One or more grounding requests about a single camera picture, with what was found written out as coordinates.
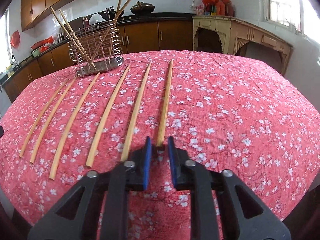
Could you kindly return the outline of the yellow dish soap bottle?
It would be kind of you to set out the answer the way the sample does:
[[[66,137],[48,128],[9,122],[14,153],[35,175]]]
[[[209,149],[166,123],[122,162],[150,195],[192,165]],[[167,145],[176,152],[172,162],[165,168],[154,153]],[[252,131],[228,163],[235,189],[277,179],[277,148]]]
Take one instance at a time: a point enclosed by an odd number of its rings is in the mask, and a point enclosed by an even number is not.
[[[12,64],[6,68],[6,72],[8,77],[11,77],[14,74],[14,67]]]

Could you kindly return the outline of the wooden chopstick ten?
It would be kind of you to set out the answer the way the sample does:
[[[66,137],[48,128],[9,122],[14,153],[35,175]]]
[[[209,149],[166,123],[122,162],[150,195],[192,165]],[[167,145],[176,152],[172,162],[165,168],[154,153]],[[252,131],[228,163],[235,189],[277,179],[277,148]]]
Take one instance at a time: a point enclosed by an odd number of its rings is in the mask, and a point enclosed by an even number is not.
[[[167,112],[169,107],[169,98],[170,98],[170,86],[171,86],[171,78],[172,78],[172,69],[173,69],[174,60],[170,61],[167,82],[165,85],[165,95],[163,100],[163,107],[161,111],[161,119],[159,123],[158,135],[157,135],[157,148],[164,147],[164,137],[165,137],[165,129],[166,129],[166,120],[167,120]]]

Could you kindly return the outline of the wooden chopstick three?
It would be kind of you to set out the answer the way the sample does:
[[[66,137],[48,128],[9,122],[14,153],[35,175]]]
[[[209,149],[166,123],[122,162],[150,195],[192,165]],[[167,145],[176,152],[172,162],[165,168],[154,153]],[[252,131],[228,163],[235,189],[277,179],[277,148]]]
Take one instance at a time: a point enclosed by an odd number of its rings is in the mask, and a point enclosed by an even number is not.
[[[52,97],[49,99],[49,101],[45,104],[45,106],[43,107],[43,109],[40,111],[39,115],[37,116],[36,120],[34,121],[33,125],[31,126],[31,129],[29,130],[27,136],[25,137],[25,140],[23,142],[23,145],[21,147],[20,153],[19,153],[19,157],[23,158],[25,149],[27,148],[27,144],[31,138],[31,135],[33,134],[33,131],[35,130],[37,124],[39,123],[39,121],[41,120],[42,116],[44,115],[44,113],[46,112],[47,108],[50,106],[50,104],[52,103],[52,101],[55,99],[55,97],[57,96],[57,94],[60,92],[60,90],[63,88],[63,86],[68,82],[68,80],[66,80],[52,95]],[[54,108],[52,109],[52,112],[50,113],[50,116],[47,119],[46,122],[46,127],[43,127],[43,131],[45,131],[45,129],[48,127],[48,124],[50,123],[53,115],[55,114],[58,106],[60,105],[61,101],[63,100],[63,97],[65,96],[65,94],[67,93],[67,91],[65,90],[65,93],[61,95],[61,97],[59,98],[59,100],[57,101],[56,105],[54,106]]]

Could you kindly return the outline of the wooden chopstick nine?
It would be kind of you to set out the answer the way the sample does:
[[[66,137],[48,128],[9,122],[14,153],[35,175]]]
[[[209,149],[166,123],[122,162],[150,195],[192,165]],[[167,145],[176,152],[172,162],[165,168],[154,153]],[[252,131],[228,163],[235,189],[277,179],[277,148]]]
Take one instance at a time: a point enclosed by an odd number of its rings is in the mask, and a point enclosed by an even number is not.
[[[140,103],[142,101],[142,97],[143,97],[144,89],[145,89],[146,82],[148,79],[150,68],[151,68],[151,62],[149,62],[148,66],[147,66],[147,69],[146,69],[144,77],[143,77],[143,81],[140,85],[140,89],[139,89],[138,95],[136,97],[133,112],[131,114],[130,123],[129,123],[128,129],[127,129],[127,134],[126,134],[126,138],[125,138],[125,142],[124,142],[123,151],[122,151],[121,158],[120,158],[121,162],[126,161],[129,156],[130,146],[131,146],[132,137],[133,137],[134,131],[135,131],[135,124],[136,124],[137,116],[139,113]]]

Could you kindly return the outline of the cream wooden side table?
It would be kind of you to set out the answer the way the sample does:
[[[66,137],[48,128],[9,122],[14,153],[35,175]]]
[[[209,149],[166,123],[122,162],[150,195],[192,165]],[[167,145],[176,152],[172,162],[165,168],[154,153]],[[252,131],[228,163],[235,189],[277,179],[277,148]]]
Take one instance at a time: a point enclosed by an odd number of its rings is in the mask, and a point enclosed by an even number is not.
[[[285,75],[293,45],[257,25],[231,16],[193,16],[193,50],[198,48],[199,29],[218,34],[222,52],[235,55],[248,42],[254,42],[277,51],[281,58],[281,75]]]

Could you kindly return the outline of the red plastic basin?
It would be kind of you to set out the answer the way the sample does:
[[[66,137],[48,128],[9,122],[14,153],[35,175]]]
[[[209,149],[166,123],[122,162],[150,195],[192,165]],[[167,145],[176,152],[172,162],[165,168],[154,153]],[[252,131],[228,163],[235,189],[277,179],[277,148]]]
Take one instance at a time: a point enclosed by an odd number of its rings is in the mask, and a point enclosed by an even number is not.
[[[31,46],[31,49],[32,49],[32,50],[35,50],[35,49],[37,49],[37,48],[45,45],[46,43],[51,43],[51,44],[52,44],[53,42],[54,42],[54,39],[53,39],[52,36],[50,36],[50,37],[47,38],[47,39],[38,41],[38,42],[36,42],[35,44],[33,44],[33,45]]]

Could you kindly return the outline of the wooden chopstick six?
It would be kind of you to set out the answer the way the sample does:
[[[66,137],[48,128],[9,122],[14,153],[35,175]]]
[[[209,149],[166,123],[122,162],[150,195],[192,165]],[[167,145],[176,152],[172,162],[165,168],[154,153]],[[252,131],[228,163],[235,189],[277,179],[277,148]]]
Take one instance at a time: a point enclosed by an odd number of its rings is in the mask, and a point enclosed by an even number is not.
[[[120,14],[125,10],[125,8],[127,7],[127,5],[131,2],[132,0],[127,0],[124,5],[119,9],[117,10],[117,14],[115,16],[115,18],[111,21],[111,24],[108,26],[106,32],[104,33],[104,35],[102,36],[101,40],[100,40],[100,43],[98,44],[94,54],[93,54],[93,57],[95,57],[97,54],[98,54],[98,51],[99,49],[102,47],[103,45],[103,42],[104,40],[107,38],[107,36],[109,35],[109,32],[111,30],[112,27],[115,27],[116,26],[116,22],[117,22],[117,19],[119,18]]]

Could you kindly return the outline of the right window frame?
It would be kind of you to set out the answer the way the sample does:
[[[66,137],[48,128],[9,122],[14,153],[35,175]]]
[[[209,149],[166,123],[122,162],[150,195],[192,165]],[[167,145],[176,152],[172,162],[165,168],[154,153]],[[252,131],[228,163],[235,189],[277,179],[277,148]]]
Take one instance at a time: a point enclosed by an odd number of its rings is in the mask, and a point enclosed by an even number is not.
[[[319,15],[309,0],[260,0],[259,25],[290,44],[305,39],[319,46]]]

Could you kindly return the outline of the red oil jug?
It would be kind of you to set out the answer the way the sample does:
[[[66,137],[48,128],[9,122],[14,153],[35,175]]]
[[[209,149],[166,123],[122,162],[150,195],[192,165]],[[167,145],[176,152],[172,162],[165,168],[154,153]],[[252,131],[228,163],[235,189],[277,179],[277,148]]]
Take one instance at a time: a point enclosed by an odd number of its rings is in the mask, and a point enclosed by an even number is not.
[[[216,2],[216,14],[217,16],[225,16],[226,15],[226,5],[223,1],[218,0]]]

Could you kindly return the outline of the wooden chopstick one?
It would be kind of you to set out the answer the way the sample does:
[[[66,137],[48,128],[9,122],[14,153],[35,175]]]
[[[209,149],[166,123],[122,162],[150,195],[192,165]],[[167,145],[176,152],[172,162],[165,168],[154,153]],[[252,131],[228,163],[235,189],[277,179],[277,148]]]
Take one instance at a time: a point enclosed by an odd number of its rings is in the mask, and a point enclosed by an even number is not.
[[[56,20],[59,23],[59,25],[61,26],[61,28],[67,33],[67,35],[69,36],[70,40],[73,42],[74,46],[78,49],[78,51],[80,51],[80,53],[83,55],[83,57],[87,60],[88,66],[89,67],[93,67],[94,69],[97,69],[96,66],[94,65],[94,63],[92,62],[92,59],[89,57],[89,55],[85,51],[84,46],[82,45],[82,43],[80,42],[80,40],[76,36],[76,34],[75,34],[74,30],[72,29],[71,25],[69,24],[69,22],[65,18],[64,14],[62,13],[62,11],[59,9],[60,15],[63,18],[67,28],[64,27],[64,25],[60,21],[59,17],[57,16],[55,10],[53,9],[53,7],[50,7],[50,10],[51,10],[52,14],[54,15],[54,17],[56,18]]]

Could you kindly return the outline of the red floral tablecloth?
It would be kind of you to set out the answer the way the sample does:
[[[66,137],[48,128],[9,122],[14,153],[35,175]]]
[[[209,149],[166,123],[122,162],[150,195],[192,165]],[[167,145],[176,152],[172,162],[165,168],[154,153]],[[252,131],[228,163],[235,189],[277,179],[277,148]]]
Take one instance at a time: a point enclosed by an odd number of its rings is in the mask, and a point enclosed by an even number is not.
[[[273,68],[195,51],[33,81],[1,119],[1,188],[29,239],[291,239],[319,113]]]

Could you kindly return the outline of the wooden chopstick eight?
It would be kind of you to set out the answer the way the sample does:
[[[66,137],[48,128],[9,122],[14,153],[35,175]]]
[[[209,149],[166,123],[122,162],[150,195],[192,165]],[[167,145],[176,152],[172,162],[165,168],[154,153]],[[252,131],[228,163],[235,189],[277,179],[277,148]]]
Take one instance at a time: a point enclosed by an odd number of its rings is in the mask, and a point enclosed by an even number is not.
[[[114,91],[113,91],[113,93],[112,93],[107,105],[106,105],[106,108],[105,108],[105,110],[103,112],[103,115],[102,115],[101,120],[99,122],[99,125],[97,127],[95,136],[93,138],[93,141],[92,141],[92,144],[91,144],[91,148],[89,150],[89,154],[87,156],[87,160],[86,160],[86,163],[85,163],[85,165],[87,167],[91,168],[93,166],[94,158],[95,158],[95,152],[96,152],[96,150],[98,148],[99,141],[100,141],[103,129],[105,127],[108,115],[109,115],[109,113],[111,111],[113,103],[114,103],[114,101],[115,101],[115,99],[117,97],[117,94],[118,94],[118,92],[120,90],[120,87],[121,87],[121,85],[122,85],[122,83],[123,83],[123,81],[124,81],[124,79],[125,79],[125,77],[127,75],[127,72],[129,71],[130,67],[131,67],[131,64],[129,64],[127,66],[127,68],[125,69],[124,73],[122,74],[121,78],[119,79],[119,81],[118,81],[118,83],[117,83],[117,85],[116,85],[116,87],[115,87],[115,89],[114,89]]]

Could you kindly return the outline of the lidded dark cooking pot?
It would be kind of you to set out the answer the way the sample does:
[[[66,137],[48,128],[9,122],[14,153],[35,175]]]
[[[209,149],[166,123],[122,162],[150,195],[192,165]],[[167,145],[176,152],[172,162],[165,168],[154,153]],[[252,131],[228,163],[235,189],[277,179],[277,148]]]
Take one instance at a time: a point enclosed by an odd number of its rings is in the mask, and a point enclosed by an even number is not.
[[[134,6],[130,8],[131,12],[137,16],[146,16],[151,14],[155,9],[155,6],[150,3],[144,3],[138,1]]]

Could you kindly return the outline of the wooden chopstick two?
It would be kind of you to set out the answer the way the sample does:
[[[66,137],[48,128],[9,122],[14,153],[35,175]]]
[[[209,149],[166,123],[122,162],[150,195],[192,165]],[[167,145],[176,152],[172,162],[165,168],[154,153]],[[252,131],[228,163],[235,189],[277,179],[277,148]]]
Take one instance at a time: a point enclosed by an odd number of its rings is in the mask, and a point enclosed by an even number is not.
[[[82,43],[78,39],[77,35],[75,34],[72,27],[69,25],[69,22],[66,20],[64,14],[62,13],[62,11],[60,9],[59,9],[59,12],[61,14],[61,17],[65,21],[65,24],[67,25],[67,27],[69,29],[69,31],[67,29],[65,29],[65,32],[70,36],[70,39],[73,41],[74,45],[78,48],[78,50],[81,52],[81,54],[86,58],[86,60],[88,62],[88,66],[93,67],[94,69],[97,69],[96,66],[94,65],[94,63],[92,62],[92,59],[89,57],[89,55],[85,51]]]

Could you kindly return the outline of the red plastic bag on wall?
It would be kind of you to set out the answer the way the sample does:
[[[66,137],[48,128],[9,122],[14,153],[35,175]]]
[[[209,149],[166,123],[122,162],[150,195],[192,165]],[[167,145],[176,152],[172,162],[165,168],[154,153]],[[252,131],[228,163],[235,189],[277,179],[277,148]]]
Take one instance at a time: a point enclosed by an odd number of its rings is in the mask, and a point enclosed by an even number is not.
[[[20,33],[19,31],[15,31],[14,33],[12,33],[12,36],[10,38],[10,44],[12,46],[12,48],[17,49],[20,45]]]

